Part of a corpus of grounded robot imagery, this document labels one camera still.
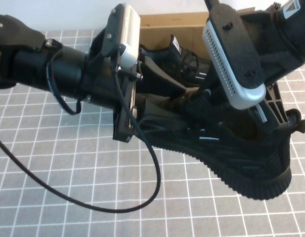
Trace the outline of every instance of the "grid mat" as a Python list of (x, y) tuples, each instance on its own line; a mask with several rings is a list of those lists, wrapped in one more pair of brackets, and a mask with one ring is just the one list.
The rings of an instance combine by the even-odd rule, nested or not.
[[(88, 52), (98, 31), (47, 32)], [(279, 81), (286, 109), (305, 118), (305, 66)], [(70, 105), (74, 100), (66, 99)], [(18, 85), (0, 91), (0, 139), (61, 192), (108, 208), (147, 200), (156, 175), (146, 146), (112, 140), (112, 111), (83, 104), (64, 113), (51, 93)], [(156, 150), (162, 187), (141, 211), (105, 214), (70, 204), (34, 183), (0, 151), (0, 237), (305, 237), (305, 134), (291, 139), (293, 180), (270, 201), (237, 195), (196, 159)]]

